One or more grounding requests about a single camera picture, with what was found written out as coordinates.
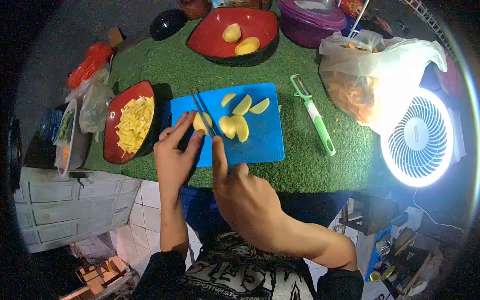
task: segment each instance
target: white fan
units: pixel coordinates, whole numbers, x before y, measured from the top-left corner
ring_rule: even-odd
[[[390,136],[381,137],[385,162],[401,182],[422,187],[435,182],[450,164],[452,121],[432,92],[418,88],[403,119]]]

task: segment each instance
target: hand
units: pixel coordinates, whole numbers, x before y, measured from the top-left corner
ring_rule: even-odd
[[[282,228],[289,217],[282,211],[275,190],[265,179],[249,174],[245,163],[229,173],[221,137],[213,139],[212,154],[213,192],[223,218],[253,246],[281,251]]]
[[[154,145],[160,199],[163,201],[177,200],[180,186],[187,180],[200,141],[205,135],[203,130],[198,130],[190,138],[185,152],[177,149],[179,141],[192,124],[195,113],[195,111],[184,112],[175,126],[162,131],[158,142]]]

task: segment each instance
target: cabinet door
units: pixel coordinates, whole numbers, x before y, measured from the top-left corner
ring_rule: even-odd
[[[101,171],[60,177],[56,170],[22,168],[14,195],[17,221],[29,252],[84,240],[128,222],[141,180]]]

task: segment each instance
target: purple plastic lid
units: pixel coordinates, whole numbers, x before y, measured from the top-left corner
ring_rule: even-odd
[[[278,9],[299,22],[313,24],[323,29],[341,30],[347,26],[343,11],[336,5],[330,15],[321,14],[313,10],[306,10],[295,4],[293,0],[278,0]]]

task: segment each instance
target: table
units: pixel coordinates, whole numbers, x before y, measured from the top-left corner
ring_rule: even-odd
[[[272,11],[278,14],[274,5]],[[272,82],[281,105],[280,119],[285,160],[249,165],[252,174],[267,179],[278,192],[335,192],[384,188],[398,185],[381,157],[380,137],[362,127],[330,100],[318,75],[318,54],[305,49],[280,33],[276,53],[254,67],[214,64],[192,52],[185,41],[198,21],[188,22],[174,36],[160,42],[148,38],[118,55],[112,66],[109,85],[121,92],[141,80],[149,80],[154,91],[169,84],[173,97],[188,95],[189,88],[200,91],[234,85]],[[300,73],[314,96],[314,102],[336,148],[327,157],[302,101],[294,97],[289,80]],[[103,159],[103,135],[92,141],[85,168],[157,181],[153,155],[118,166]],[[212,169],[198,168],[189,182],[211,187]]]

